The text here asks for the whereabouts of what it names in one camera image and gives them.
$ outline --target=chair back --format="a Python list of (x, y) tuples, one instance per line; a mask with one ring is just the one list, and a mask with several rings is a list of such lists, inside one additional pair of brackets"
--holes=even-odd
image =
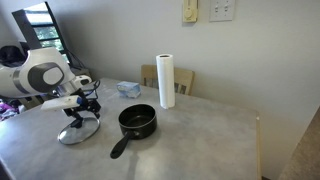
[[(191, 95), (195, 72), (174, 68), (174, 89), (176, 93)], [(159, 88), (156, 65), (141, 66), (141, 85)]]

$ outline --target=tissue box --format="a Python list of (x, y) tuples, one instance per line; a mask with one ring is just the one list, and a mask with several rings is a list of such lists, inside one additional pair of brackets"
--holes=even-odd
[(122, 81), (117, 84), (117, 89), (121, 96), (130, 98), (137, 98), (141, 94), (139, 83)]

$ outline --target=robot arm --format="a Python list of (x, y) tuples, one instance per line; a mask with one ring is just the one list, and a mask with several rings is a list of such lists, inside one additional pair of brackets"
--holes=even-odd
[(15, 68), (0, 65), (0, 97), (22, 98), (59, 90), (67, 96), (82, 87), (88, 76), (75, 76), (53, 47), (30, 50), (26, 62)]

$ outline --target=light switch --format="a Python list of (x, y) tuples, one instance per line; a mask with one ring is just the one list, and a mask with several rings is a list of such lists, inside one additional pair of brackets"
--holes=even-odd
[(196, 22), (198, 18), (198, 0), (183, 0), (183, 22)]
[(232, 21), (235, 0), (211, 0), (210, 21)]

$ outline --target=pan handle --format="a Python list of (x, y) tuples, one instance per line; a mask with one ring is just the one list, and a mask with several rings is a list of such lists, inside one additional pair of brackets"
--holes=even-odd
[(110, 153), (112, 159), (117, 159), (121, 156), (124, 149), (126, 148), (129, 140), (135, 136), (133, 131), (127, 131), (124, 137), (114, 146)]

